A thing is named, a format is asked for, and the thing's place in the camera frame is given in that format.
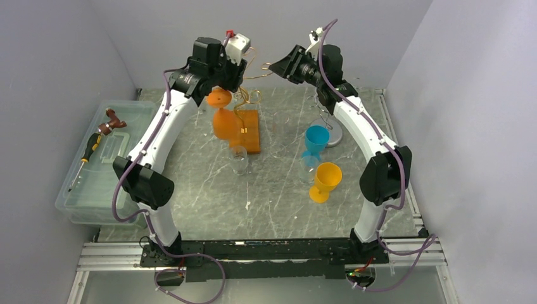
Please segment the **orange plastic goblet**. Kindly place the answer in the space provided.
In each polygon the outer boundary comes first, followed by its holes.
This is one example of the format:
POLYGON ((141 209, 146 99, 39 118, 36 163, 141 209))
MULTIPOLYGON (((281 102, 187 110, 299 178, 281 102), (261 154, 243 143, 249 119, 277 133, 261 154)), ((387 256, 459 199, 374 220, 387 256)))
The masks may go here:
POLYGON ((216 109, 212 118, 213 133, 225 141, 230 141, 238 135, 236 115, 226 108, 231 100, 231 92, 221 87, 214 88, 206 97, 208 106, 216 109))

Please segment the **gold wire glass rack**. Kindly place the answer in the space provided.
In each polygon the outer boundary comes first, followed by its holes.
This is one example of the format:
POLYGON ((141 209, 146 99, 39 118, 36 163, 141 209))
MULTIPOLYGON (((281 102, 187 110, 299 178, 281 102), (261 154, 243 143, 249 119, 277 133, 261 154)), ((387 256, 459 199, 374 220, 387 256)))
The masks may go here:
POLYGON ((252 108, 262 100, 262 93, 258 90, 248 91, 240 86, 234 93, 236 103, 233 107, 233 114, 237 120, 236 138, 230 141, 231 146, 242 146, 249 154, 259 154, 260 131, 258 110, 252 108))

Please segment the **yellow plastic goblet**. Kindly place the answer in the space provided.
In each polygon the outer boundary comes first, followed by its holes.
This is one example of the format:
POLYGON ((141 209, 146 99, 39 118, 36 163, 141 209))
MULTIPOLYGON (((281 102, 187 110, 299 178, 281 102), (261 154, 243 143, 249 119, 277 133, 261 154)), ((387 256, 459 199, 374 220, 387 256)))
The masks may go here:
POLYGON ((335 163, 321 163, 316 169, 313 186, 309 190, 310 199, 316 203, 325 203, 342 177, 342 171, 335 163))

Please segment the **clear plastic storage box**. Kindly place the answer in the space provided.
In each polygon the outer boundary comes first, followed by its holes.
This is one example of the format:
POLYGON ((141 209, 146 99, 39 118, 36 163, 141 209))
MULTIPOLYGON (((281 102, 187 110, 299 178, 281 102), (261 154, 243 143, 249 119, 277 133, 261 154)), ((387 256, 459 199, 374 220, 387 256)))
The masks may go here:
POLYGON ((101 102, 88 125, 55 201, 55 207, 71 222, 83 225, 119 223, 111 210, 111 201, 118 182, 113 161, 117 156, 127 156, 139 143, 156 110, 157 105, 150 101, 101 102), (102 137, 89 163, 83 165, 81 158, 87 140, 97 132, 99 125, 111 120, 106 114, 107 109, 113 110, 126 126, 102 137))

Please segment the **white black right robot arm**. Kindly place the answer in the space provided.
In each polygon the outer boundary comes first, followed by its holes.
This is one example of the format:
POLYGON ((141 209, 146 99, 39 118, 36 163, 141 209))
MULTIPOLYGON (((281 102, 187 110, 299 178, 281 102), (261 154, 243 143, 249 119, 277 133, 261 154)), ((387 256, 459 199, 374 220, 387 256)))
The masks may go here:
POLYGON ((296 45, 283 59, 268 69, 294 84, 307 83, 316 89, 320 104, 350 133, 361 149, 367 165, 359 180, 366 202, 351 231, 349 254, 357 263, 373 255, 381 241, 381 228, 388 210, 405 206, 412 152, 386 135, 362 105, 358 91, 343 78, 340 48, 324 45, 314 57, 296 45))

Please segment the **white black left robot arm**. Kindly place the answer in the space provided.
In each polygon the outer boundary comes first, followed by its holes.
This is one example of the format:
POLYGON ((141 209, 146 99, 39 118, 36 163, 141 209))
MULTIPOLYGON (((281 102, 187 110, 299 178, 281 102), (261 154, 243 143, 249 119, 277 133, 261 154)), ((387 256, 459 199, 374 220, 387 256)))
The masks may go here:
POLYGON ((214 87, 236 92, 243 82, 251 41, 228 33, 223 41, 199 37, 181 68, 163 72, 165 93, 161 105, 140 141, 127 156, 118 156, 113 169, 118 183, 111 199, 115 220, 126 222, 142 215, 155 244, 157 258, 167 266, 182 257, 182 238, 172 218, 170 198, 174 182, 163 175, 174 142, 214 87))

